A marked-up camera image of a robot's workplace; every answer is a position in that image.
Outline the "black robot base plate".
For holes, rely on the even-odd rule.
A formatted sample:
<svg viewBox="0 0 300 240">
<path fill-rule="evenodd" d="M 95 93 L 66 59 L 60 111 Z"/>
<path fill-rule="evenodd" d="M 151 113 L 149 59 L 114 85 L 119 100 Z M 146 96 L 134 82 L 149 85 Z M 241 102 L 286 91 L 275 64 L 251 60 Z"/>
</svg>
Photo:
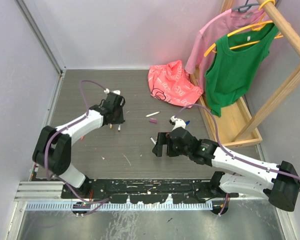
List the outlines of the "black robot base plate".
<svg viewBox="0 0 300 240">
<path fill-rule="evenodd" d="M 173 204 L 199 204 L 226 197 L 206 179 L 94 179 L 89 186 L 82 198 L 112 204 L 163 204 L 169 197 Z"/>
</svg>

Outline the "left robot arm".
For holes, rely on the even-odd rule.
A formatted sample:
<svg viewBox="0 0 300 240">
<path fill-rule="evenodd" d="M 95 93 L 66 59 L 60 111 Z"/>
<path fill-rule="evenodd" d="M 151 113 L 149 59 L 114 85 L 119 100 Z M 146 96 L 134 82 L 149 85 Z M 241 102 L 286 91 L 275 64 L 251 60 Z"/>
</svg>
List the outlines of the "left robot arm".
<svg viewBox="0 0 300 240">
<path fill-rule="evenodd" d="M 121 91 L 114 90 L 82 116 L 58 127 L 45 126 L 40 132 L 32 160 L 68 183 L 78 198 L 87 197 L 91 190 L 90 180 L 72 164 L 72 146 L 96 129 L 123 124 L 124 105 Z"/>
</svg>

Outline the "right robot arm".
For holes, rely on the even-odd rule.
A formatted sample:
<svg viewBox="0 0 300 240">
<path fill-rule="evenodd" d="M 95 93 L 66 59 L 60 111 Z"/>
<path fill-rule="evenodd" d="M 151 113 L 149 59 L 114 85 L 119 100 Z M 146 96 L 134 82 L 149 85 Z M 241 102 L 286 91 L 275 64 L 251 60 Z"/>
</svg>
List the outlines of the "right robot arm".
<svg viewBox="0 0 300 240">
<path fill-rule="evenodd" d="M 156 157 L 163 155 L 166 146 L 168 157 L 186 156 L 198 165 L 207 165 L 237 173 L 237 176 L 215 172 L 209 191 L 215 197 L 223 194 L 244 194 L 266 199 L 286 212 L 295 210 L 300 191 L 300 177 L 294 166 L 263 162 L 238 154 L 209 139 L 197 139 L 178 127 L 171 132 L 159 132 L 152 149 Z"/>
</svg>

